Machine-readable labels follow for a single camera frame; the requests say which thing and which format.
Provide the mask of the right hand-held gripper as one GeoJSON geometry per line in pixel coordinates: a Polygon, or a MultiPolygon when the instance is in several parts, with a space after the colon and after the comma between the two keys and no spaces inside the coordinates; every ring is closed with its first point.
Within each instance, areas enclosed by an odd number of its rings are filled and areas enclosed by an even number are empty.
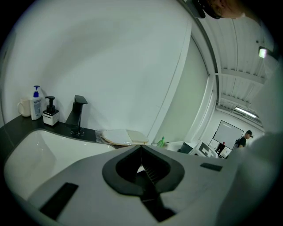
{"type": "Polygon", "coordinates": [[[210,147],[203,141],[198,141],[197,143],[183,142],[181,148],[178,149],[178,152],[208,158],[218,158],[218,154],[210,149],[210,147]]]}

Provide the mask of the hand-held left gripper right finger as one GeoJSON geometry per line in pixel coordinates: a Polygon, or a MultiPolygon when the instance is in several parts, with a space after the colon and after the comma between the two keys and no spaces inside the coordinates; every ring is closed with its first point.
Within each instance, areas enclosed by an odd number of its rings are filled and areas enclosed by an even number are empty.
{"type": "Polygon", "coordinates": [[[148,176],[141,216],[225,216],[239,161],[237,153],[220,159],[143,145],[148,176]]]}

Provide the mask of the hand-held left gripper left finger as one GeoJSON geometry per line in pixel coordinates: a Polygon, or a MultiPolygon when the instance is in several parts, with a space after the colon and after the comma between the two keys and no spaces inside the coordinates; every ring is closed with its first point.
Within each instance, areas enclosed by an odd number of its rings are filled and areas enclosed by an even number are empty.
{"type": "Polygon", "coordinates": [[[113,190],[103,179],[102,169],[110,159],[130,150],[120,148],[83,158],[39,186],[28,201],[40,209],[66,182],[78,189],[57,218],[64,226],[155,226],[158,222],[139,197],[113,190]]]}

